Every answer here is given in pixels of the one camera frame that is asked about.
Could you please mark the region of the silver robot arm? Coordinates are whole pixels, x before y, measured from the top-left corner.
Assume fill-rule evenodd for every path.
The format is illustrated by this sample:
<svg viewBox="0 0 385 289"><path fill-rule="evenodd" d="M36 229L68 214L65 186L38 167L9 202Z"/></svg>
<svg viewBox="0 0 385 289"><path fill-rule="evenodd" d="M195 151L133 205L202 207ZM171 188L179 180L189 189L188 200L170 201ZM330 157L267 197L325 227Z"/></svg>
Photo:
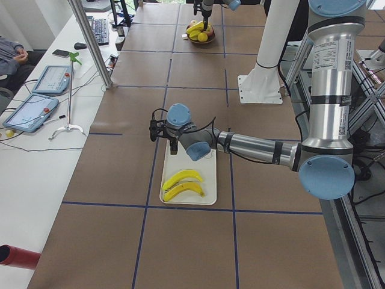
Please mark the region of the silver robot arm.
<svg viewBox="0 0 385 289"><path fill-rule="evenodd" d="M313 47L308 135L297 144L198 128L184 104L174 104L164 120L171 151L182 145L197 161L211 149L250 161L287 166L319 199L332 200L354 186L353 145L348 141L352 63L356 36L365 25L363 1L309 1L307 38Z"/></svg>
<svg viewBox="0 0 385 289"><path fill-rule="evenodd" d="M203 29L206 30L208 28L209 18L212 14L212 7L214 5L214 0L202 0L200 4L200 11L203 16ZM224 0L225 3L232 11L235 11L240 5L240 0Z"/></svg>

